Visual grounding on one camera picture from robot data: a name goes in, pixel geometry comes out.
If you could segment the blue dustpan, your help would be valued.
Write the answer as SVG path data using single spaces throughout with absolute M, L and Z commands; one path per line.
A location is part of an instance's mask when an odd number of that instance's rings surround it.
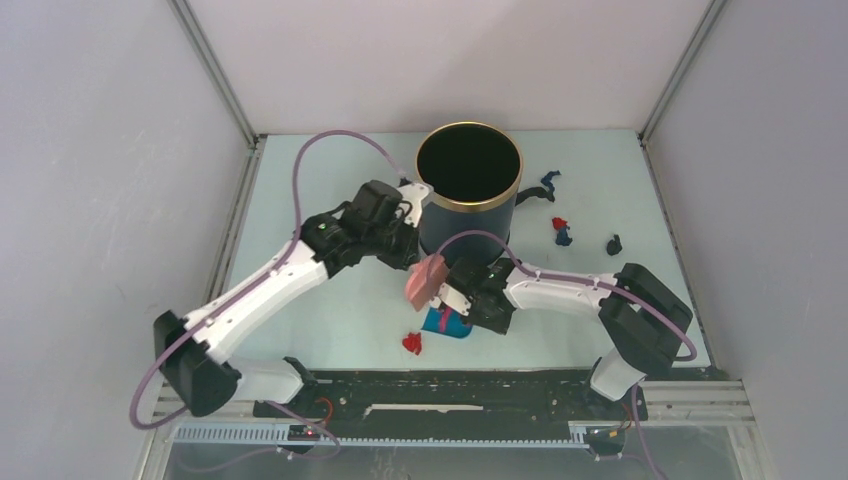
M 430 307 L 421 329 L 426 332 L 447 337 L 463 339 L 472 331 L 473 326 L 450 307 Z

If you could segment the pink hand brush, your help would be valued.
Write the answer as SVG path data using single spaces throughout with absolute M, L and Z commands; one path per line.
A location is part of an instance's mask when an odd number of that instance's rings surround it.
M 415 311 L 421 311 L 437 295 L 448 272 L 449 268 L 439 254 L 428 255 L 410 267 L 404 295 Z

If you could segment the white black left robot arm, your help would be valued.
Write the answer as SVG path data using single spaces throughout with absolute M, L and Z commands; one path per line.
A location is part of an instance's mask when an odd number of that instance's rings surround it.
M 309 371 L 295 358 L 235 361 L 239 345 L 288 303 L 343 269 L 374 257 L 406 271 L 419 259 L 418 226 L 430 188 L 405 181 L 363 184 L 351 201 L 307 218 L 294 239 L 259 270 L 183 317 L 153 324 L 157 368 L 195 417 L 231 400 L 270 400 L 292 416 L 316 403 Z

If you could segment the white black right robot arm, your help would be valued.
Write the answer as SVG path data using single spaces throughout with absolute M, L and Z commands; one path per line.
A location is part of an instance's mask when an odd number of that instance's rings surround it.
M 606 418 L 640 381 L 668 374 L 686 348 L 691 309 L 646 267 L 627 263 L 612 274 L 540 269 L 501 258 L 490 266 L 458 260 L 437 287 L 434 306 L 472 326 L 504 335 L 519 310 L 582 314 L 599 323 L 612 348 L 593 366 L 581 392 L 585 411 Z

